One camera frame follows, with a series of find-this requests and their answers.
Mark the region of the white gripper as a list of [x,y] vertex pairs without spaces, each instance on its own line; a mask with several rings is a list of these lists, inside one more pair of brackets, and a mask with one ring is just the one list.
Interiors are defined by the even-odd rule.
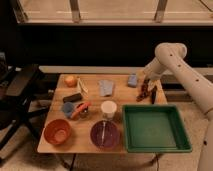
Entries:
[[145,74],[146,79],[155,81],[161,78],[164,72],[164,67],[161,66],[160,64],[149,63],[148,65],[145,66],[143,72]]

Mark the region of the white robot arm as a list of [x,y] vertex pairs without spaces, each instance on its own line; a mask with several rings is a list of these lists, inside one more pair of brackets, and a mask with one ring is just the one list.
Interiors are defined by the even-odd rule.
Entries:
[[213,83],[184,61],[187,47],[183,43],[160,43],[154,53],[143,70],[145,76],[154,81],[169,70],[209,120],[197,171],[213,171]]

